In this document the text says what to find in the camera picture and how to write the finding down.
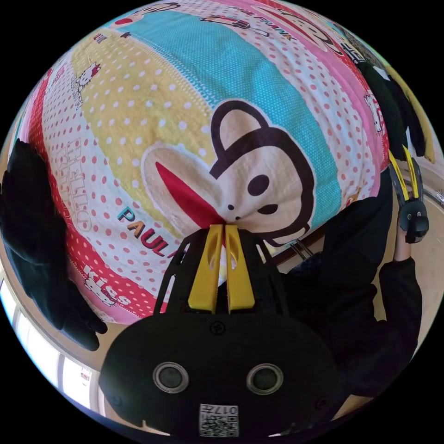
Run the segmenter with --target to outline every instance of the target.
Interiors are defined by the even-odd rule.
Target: black sleeve
[[[413,258],[388,262],[379,272],[387,323],[402,340],[402,354],[410,361],[418,346],[422,318],[422,294]]]
[[[379,272],[386,321],[369,322],[348,350],[350,393],[379,396],[405,369],[418,345],[422,295],[412,258],[389,262]]]

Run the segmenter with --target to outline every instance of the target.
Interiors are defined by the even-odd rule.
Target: qr code
[[[237,406],[201,404],[199,412],[200,436],[235,438],[239,436]]]

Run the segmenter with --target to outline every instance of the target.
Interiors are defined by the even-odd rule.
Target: monkey ear
[[[245,134],[268,126],[261,112],[247,102],[223,102],[211,118],[211,139],[217,157],[224,157],[225,151]]]

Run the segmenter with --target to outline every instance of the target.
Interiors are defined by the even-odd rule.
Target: black glove
[[[44,161],[20,140],[3,176],[0,231],[18,280],[42,315],[80,346],[97,350],[96,333],[107,326],[68,279],[66,224],[52,202]]]

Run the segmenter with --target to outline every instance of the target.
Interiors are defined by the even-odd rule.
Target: red mouth
[[[225,224],[217,211],[175,174],[156,162],[160,178],[182,211],[200,228]]]
[[[130,18],[121,18],[115,22],[116,25],[125,25],[128,23],[133,23],[133,21]]]

